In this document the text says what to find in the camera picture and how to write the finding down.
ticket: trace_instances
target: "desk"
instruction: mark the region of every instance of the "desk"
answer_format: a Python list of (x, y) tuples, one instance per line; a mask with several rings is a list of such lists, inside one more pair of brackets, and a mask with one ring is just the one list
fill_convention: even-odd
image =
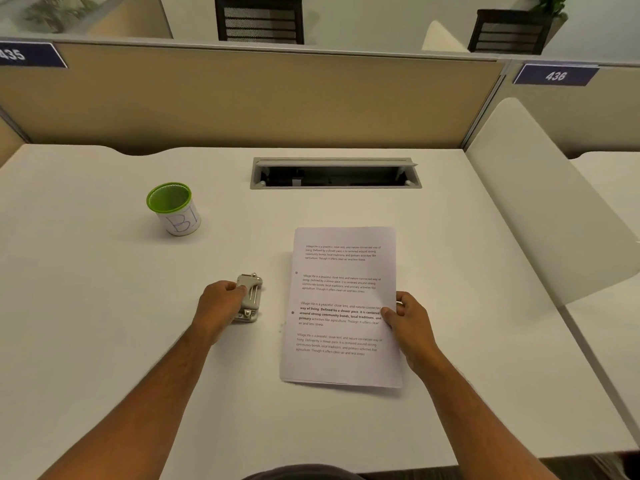
[[(590, 152), (572, 162), (640, 236), (640, 153)], [(640, 275), (575, 301), (567, 310), (624, 402), (640, 446)]]
[[(421, 189), (250, 190), (254, 157), (411, 157)], [(202, 225), (172, 237), (149, 189), (187, 183)], [(533, 453), (634, 443), (462, 150), (24, 145), (0, 169), (0, 464), (32, 479), (187, 327), (212, 281), (258, 273), (260, 316), (212, 348), (163, 478), (239, 479), (291, 463), (356, 472), (455, 464), (433, 404), (401, 390), (283, 383), (298, 226), (395, 226), (397, 286)]]

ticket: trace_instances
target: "hand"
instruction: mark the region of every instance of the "hand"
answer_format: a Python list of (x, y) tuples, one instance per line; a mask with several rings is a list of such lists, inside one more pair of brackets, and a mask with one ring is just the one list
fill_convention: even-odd
[(419, 376), (430, 361), (441, 356), (431, 329), (427, 310), (406, 291), (397, 291), (396, 313), (390, 308), (380, 310), (382, 318), (391, 327), (406, 361)]
[(191, 326), (215, 344), (240, 310), (245, 294), (246, 286), (236, 288), (233, 281), (210, 284), (202, 292)]

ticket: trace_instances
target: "pen holder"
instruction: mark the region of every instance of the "pen holder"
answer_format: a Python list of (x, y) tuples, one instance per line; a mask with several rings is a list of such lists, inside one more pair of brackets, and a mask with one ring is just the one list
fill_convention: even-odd
[(147, 206), (156, 213), (169, 234), (188, 235), (200, 227), (200, 215), (193, 204), (191, 189), (185, 184), (158, 185), (147, 195)]

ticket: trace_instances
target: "metal hole punch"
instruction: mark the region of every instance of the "metal hole punch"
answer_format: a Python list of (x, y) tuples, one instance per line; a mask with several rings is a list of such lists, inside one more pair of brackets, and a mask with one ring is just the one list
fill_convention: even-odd
[(258, 318), (258, 307), (260, 307), (262, 278), (255, 273), (241, 274), (238, 276), (236, 286), (246, 286), (247, 292), (242, 299), (240, 311), (236, 314), (234, 321), (255, 322)]

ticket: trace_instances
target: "paper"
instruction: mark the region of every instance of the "paper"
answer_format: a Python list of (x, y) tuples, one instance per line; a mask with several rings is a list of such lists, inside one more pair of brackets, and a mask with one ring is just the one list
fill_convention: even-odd
[(402, 387), (380, 308), (396, 307), (393, 227), (296, 229), (280, 378)]

